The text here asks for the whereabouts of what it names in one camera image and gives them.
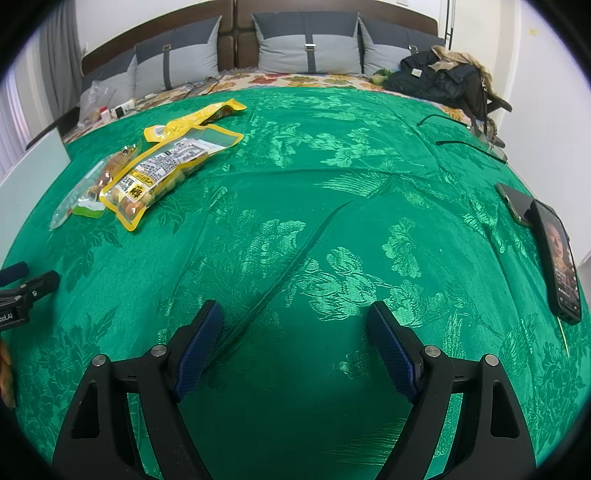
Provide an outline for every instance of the blue gripper pad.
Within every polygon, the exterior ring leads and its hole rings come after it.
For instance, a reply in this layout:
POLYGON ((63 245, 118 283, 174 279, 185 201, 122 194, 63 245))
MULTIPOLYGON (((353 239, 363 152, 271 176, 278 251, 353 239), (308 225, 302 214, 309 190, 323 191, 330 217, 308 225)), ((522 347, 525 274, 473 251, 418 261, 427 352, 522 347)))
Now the blue gripper pad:
POLYGON ((414 404, 419 395, 419 389, 415 383, 414 363, 384 318, 383 312, 376 306, 377 303, 375 302, 369 308, 367 319, 369 334, 378 347, 379 354, 394 383, 394 388, 414 404))
POLYGON ((177 382, 173 389, 178 401, 195 388, 222 329, 222 321, 222 308, 214 302, 178 362, 177 382))

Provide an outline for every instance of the curtain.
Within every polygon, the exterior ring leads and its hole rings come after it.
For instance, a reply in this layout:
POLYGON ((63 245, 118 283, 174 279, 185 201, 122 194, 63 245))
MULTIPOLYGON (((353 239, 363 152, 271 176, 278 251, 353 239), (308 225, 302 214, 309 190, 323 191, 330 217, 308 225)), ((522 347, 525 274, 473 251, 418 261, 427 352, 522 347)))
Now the curtain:
POLYGON ((40 27, 43 82, 54 120, 76 106, 82 93, 80 43, 74 0, 65 0, 40 27))
POLYGON ((11 67, 0 84, 0 180, 22 158, 30 140, 11 67))

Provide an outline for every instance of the green satin bedspread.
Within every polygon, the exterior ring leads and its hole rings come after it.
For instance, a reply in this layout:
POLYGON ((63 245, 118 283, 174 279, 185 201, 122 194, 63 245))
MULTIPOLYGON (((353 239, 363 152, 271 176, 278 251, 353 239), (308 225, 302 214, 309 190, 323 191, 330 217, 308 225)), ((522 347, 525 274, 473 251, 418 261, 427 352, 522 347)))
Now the green satin bedspread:
MULTIPOLYGON (((498 355, 545 457, 589 389, 589 312, 564 325, 568 358, 531 232, 494 185, 526 190, 465 145, 435 146, 477 141, 443 119, 416 127, 430 113, 441 112, 383 93, 260 88, 165 105, 68 145, 72 164, 6 262, 62 275, 9 338, 17 416, 36 447, 51 458, 93 355, 141 355, 215 299, 225 326, 180 404, 214 479, 373 479, 410 411, 366 334, 367 307, 382 299, 425 344, 459 358, 498 355), (248 109, 218 124, 244 140, 152 207, 135 232, 110 212, 48 231, 98 159, 149 125, 231 97, 248 109)), ((158 475, 136 397, 139 448, 158 475)), ((445 464, 456 397, 430 475, 445 464)))

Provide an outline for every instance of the bed headboard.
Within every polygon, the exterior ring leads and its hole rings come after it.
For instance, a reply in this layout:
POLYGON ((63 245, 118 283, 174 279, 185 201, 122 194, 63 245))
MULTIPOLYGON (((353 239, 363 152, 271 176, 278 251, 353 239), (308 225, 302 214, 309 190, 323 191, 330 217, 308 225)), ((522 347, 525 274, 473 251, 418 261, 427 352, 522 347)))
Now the bed headboard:
POLYGON ((217 64, 220 70, 229 70, 236 64, 236 48, 234 42, 234 4, 235 0, 213 0, 175 10, 160 17, 131 28, 117 35, 107 43, 91 51, 82 58, 82 73, 86 75, 97 67, 108 62, 120 53, 133 48, 138 42, 156 35, 182 27, 189 23, 222 16, 217 39, 217 64))
POLYGON ((236 0, 236 66, 258 65, 259 45, 251 14, 288 11, 343 11, 438 35, 437 20, 379 0, 236 0))
POLYGON ((300 10, 359 12, 431 35, 438 33, 434 18, 379 0, 211 0, 153 18, 112 38, 82 58, 82 72, 91 72, 140 41, 217 15, 222 16, 217 41, 219 70, 256 67, 259 46, 251 14, 300 10))

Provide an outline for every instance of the phone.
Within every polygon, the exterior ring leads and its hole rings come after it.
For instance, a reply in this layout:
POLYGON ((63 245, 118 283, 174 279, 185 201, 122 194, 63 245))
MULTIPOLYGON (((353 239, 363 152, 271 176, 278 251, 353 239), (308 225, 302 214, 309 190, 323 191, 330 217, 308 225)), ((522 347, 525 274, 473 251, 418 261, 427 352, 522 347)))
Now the phone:
POLYGON ((513 220, 522 226, 531 227, 530 207, 534 198, 503 183, 497 183, 495 187, 507 204, 513 220))
POLYGON ((533 225, 552 313, 572 325, 581 321, 581 301, 573 253, 564 225, 556 212, 539 200, 531 202, 533 225))

